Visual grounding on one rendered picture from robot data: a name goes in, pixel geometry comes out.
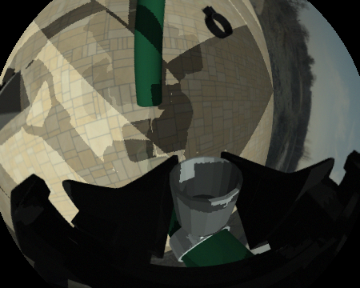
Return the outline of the dark green post with cap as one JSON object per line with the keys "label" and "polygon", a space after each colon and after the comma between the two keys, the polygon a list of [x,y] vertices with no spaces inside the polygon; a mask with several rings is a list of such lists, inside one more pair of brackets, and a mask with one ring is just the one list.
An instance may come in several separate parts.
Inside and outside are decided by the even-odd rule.
{"label": "dark green post with cap", "polygon": [[[170,218],[168,236],[171,237],[173,233],[176,233],[181,228],[177,221],[175,208],[173,208]],[[251,256],[254,256],[254,254],[241,244],[240,241],[235,239],[234,235],[225,228],[219,231],[219,233],[208,237],[205,241],[200,242],[198,246],[187,252],[186,255],[183,255],[182,261],[186,266],[196,266],[198,268],[199,266],[224,265],[224,263],[236,262],[237,260],[240,262],[240,260]]]}

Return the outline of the dark green long cylinder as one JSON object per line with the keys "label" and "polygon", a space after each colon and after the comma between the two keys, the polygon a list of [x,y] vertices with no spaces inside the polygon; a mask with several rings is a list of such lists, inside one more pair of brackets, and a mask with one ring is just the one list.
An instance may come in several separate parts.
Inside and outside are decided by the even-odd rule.
{"label": "dark green long cylinder", "polygon": [[166,0],[138,0],[134,36],[134,70],[138,106],[162,103],[162,47]]}

